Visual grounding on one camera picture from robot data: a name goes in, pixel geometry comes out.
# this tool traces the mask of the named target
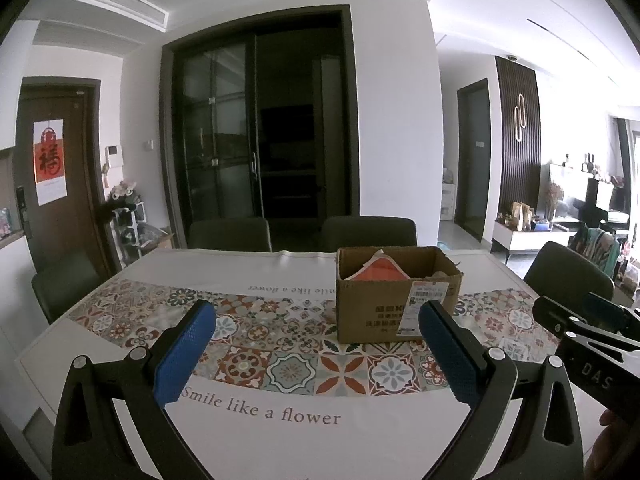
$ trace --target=cardboard box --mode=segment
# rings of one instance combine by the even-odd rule
[[[391,256],[412,278],[398,282],[346,280],[380,249]],[[340,248],[336,267],[338,341],[343,344],[415,339],[397,335],[412,283],[433,276],[437,270],[446,273],[446,278],[434,278],[430,281],[449,283],[443,306],[450,314],[453,314],[458,302],[462,283],[462,273],[438,247]]]

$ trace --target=glass panel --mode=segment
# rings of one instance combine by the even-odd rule
[[[254,215],[245,46],[184,63],[184,155],[193,221]]]

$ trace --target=chair backrest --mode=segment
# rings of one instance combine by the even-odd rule
[[[331,216],[322,224],[321,250],[335,253],[340,247],[418,245],[415,223],[393,216]]]
[[[190,249],[270,253],[269,223],[264,218],[215,218],[191,224]]]
[[[31,286],[45,317],[53,323],[102,283],[84,252],[73,253],[36,273]]]
[[[611,300],[611,278],[585,257],[555,242],[544,244],[527,271],[524,281],[540,296],[580,313],[589,292]]]

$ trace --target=floral tile pattern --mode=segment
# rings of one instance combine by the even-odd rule
[[[369,356],[369,391],[372,396],[420,391],[411,354]]]
[[[217,294],[115,279],[66,316],[123,348],[150,347],[198,299],[210,301],[218,317],[194,375],[302,395],[378,396],[447,387],[422,340],[338,343],[335,300]],[[533,298],[520,290],[465,294],[454,319],[512,359],[542,362],[558,340],[535,323],[532,307]]]
[[[226,355],[220,359],[220,368],[215,380],[236,386],[259,388],[270,355],[271,352],[230,345]]]
[[[275,351],[261,389],[283,394],[313,395],[317,364],[318,354]]]
[[[356,397],[368,393],[366,355],[320,354],[316,368],[316,395]]]

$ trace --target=slatted wood panel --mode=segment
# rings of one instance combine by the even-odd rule
[[[540,102],[536,73],[525,66],[497,57],[502,107],[502,179],[499,212],[511,212],[513,202],[536,207],[540,190]],[[526,127],[516,140],[513,109],[518,94],[524,97]]]

